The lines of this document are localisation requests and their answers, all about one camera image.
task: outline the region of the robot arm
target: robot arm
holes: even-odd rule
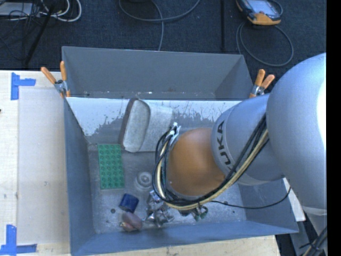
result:
[[[182,134],[157,165],[154,181],[164,177],[157,191],[164,189],[161,199],[179,211],[211,201],[236,181],[286,177],[319,234],[327,225],[326,54],[293,67],[270,94],[233,106],[212,129]]]

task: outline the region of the electronic device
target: electronic device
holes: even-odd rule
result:
[[[281,22],[281,13],[271,0],[236,0],[239,10],[254,25],[269,26]]]

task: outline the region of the bin floor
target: bin floor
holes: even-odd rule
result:
[[[121,151],[121,161],[124,172],[124,186],[103,189],[100,175],[99,145],[90,143],[88,145],[88,157],[90,166],[92,205],[94,228],[96,233],[110,233],[113,231],[123,231],[119,226],[123,210],[119,208],[121,199],[125,193],[131,194],[139,199],[135,214],[141,219],[147,216],[146,209],[149,190],[143,190],[136,185],[135,178],[140,172],[152,173],[154,167],[154,152],[130,153]],[[230,187],[226,192],[219,195],[216,200],[228,201],[231,204],[243,205],[238,184]],[[243,209],[232,208],[217,203],[208,203],[208,214],[202,220],[195,221],[194,217],[189,215],[183,217],[175,209],[170,213],[174,216],[172,222],[166,223],[163,227],[171,227],[180,224],[195,225],[197,223],[242,221],[246,219]],[[156,226],[152,223],[144,222],[142,230],[154,229]]]

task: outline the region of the green lego brick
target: green lego brick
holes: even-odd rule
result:
[[[124,188],[120,144],[98,144],[101,189]]]

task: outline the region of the blue tape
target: blue tape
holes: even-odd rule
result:
[[[35,79],[20,79],[20,76],[12,72],[11,100],[19,99],[19,86],[34,86]]]
[[[37,250],[37,244],[17,246],[17,228],[6,225],[6,244],[1,245],[0,255],[17,256],[17,253],[33,253]]]

